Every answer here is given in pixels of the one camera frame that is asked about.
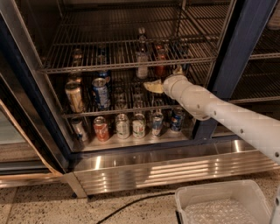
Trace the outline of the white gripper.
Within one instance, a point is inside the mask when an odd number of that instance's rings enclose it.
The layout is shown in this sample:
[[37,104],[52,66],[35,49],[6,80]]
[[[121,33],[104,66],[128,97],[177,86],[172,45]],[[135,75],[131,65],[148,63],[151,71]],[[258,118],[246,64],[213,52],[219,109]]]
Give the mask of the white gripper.
[[143,84],[144,88],[155,94],[165,93],[176,101],[187,99],[187,89],[193,84],[183,75],[182,66],[176,66],[172,71],[174,75],[167,77],[162,84],[161,80],[148,81]]

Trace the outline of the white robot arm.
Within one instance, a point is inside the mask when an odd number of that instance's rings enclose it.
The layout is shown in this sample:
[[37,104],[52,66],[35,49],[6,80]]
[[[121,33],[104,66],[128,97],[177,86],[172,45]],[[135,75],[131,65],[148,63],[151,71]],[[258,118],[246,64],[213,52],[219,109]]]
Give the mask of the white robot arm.
[[280,121],[223,101],[182,74],[143,86],[152,93],[166,94],[199,121],[213,118],[280,165]]

